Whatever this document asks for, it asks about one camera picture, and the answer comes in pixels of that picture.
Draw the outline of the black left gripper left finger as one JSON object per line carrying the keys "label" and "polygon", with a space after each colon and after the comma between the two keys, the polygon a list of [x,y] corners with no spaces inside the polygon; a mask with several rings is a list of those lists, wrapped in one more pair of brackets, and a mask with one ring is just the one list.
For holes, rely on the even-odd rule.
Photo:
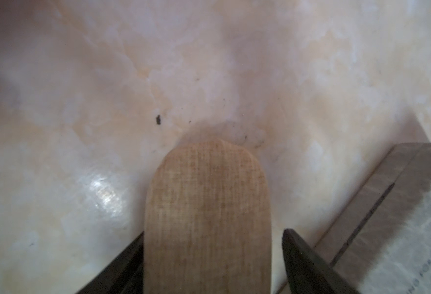
{"label": "black left gripper left finger", "polygon": [[142,232],[78,294],[142,294],[143,258]]}

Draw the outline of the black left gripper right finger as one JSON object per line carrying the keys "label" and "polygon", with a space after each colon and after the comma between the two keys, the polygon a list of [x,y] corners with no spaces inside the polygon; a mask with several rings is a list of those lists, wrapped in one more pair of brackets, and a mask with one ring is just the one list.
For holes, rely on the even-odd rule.
{"label": "black left gripper right finger", "polygon": [[282,250],[293,294],[359,294],[295,230],[283,231]]}

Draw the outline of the beige glasses case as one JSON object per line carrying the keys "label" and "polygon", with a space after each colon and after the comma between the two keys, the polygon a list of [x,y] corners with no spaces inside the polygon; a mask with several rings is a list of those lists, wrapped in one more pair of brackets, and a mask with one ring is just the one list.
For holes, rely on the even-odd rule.
{"label": "beige glasses case", "polygon": [[247,149],[214,139],[168,153],[149,186],[147,294],[268,294],[268,182]]}

